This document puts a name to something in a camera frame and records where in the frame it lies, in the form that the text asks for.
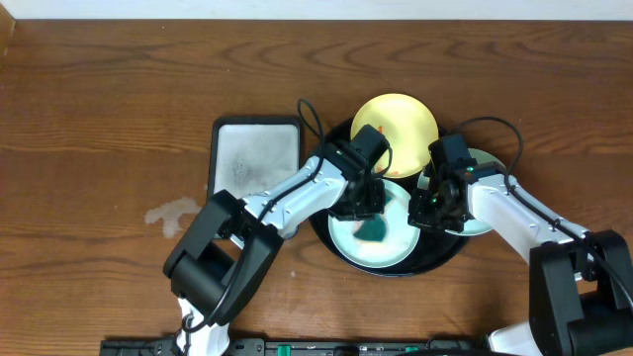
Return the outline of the green yellow sponge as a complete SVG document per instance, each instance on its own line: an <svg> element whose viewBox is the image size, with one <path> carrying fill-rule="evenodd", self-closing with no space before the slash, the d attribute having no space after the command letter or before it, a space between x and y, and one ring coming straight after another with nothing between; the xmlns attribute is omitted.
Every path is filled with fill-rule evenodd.
<svg viewBox="0 0 633 356"><path fill-rule="evenodd" d="M361 221L353 232L353 236L362 241L381 242L387 236L388 227L381 215L374 215L368 220Z"/></svg>

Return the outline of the mint plate with sponge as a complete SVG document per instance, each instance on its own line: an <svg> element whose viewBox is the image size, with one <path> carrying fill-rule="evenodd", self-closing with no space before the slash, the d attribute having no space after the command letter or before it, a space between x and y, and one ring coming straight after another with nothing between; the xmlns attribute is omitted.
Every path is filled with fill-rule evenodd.
<svg viewBox="0 0 633 356"><path fill-rule="evenodd" d="M353 236L361 221L328 218L329 233L343 256L364 267L384 268L404 261L418 242L420 231L407 223L410 194L398 184L384 180L387 205L381 216L388 227L381 242L362 241Z"/></svg>

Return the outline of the yellow plate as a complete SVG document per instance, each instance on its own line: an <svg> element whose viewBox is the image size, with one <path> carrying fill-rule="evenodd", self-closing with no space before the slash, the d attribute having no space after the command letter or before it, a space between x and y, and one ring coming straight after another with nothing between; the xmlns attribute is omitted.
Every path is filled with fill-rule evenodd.
<svg viewBox="0 0 633 356"><path fill-rule="evenodd" d="M350 137L370 125L389 142L392 155L385 152L374 166L387 178L406 178L417 173L430 162L428 147L438 140L439 127L430 110L419 100L405 94L391 93L377 96L365 103L356 113Z"/></svg>

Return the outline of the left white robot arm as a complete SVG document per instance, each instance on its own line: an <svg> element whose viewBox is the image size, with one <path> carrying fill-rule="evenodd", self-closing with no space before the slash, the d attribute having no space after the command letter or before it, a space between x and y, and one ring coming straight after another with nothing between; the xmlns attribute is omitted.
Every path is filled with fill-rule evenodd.
<svg viewBox="0 0 633 356"><path fill-rule="evenodd" d="M228 325L251 301L283 243L320 211L366 220L386 206L373 168L393 151L384 141L327 143L292 176L261 193L214 194L163 266L182 309L183 355L221 355Z"/></svg>

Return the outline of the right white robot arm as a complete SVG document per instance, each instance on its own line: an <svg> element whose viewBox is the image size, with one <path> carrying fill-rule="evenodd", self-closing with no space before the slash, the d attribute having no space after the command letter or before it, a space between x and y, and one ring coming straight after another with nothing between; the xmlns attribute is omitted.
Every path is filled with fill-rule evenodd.
<svg viewBox="0 0 633 356"><path fill-rule="evenodd" d="M458 231L468 220L487 224L529 266L529 317L492 332L493 352L583 356L631 347L632 258L619 233L563 219L496 163L453 169L411 195L411 225Z"/></svg>

